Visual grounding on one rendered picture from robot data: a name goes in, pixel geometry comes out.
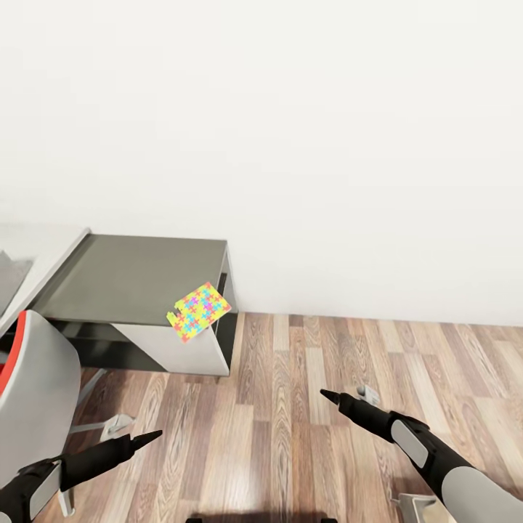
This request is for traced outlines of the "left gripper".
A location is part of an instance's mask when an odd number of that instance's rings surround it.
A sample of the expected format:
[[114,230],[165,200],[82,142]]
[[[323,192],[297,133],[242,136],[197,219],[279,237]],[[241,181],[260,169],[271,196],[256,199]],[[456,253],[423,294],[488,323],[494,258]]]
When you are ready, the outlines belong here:
[[108,470],[117,467],[124,461],[131,460],[135,452],[146,444],[159,438],[163,430],[157,430],[131,439],[127,434],[123,437],[112,438],[86,449],[89,456],[89,471],[86,480],[93,479]]

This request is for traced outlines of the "jigsaw puzzle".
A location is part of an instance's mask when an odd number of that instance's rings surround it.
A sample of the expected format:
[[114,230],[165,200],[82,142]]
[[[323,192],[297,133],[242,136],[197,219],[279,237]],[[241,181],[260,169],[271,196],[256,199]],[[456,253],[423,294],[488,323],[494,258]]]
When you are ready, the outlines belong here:
[[168,313],[167,318],[186,344],[232,307],[210,283],[207,283],[177,301],[175,309],[181,310],[181,313],[178,316]]

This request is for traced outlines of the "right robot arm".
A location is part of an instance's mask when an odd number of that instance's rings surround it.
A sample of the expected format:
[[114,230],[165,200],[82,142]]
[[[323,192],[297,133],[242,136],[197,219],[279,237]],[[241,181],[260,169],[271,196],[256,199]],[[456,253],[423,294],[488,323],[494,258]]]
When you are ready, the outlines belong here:
[[429,432],[426,423],[373,406],[380,397],[367,384],[357,387],[355,397],[324,389],[320,393],[355,424],[396,443],[457,523],[523,523],[523,502]]

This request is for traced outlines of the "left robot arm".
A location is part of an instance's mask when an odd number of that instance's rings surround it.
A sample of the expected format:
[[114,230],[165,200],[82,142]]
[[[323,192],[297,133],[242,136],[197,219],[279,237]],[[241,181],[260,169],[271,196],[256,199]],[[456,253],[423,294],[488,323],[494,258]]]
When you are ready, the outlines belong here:
[[129,415],[116,415],[106,421],[100,444],[19,469],[19,476],[0,490],[0,523],[33,523],[59,488],[65,492],[131,460],[138,449],[163,434],[163,430],[157,430],[134,439],[130,434],[120,437],[117,431],[132,420]]

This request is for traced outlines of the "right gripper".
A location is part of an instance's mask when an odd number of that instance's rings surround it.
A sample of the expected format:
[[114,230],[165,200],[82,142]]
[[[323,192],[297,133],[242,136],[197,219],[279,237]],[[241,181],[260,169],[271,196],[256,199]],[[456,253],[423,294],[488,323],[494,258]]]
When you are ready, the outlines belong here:
[[352,419],[352,422],[361,426],[369,432],[372,430],[373,412],[378,410],[376,406],[370,405],[362,400],[355,399],[347,393],[335,393],[329,390],[321,389],[320,393],[331,400],[333,403],[339,405],[338,411],[342,415]]

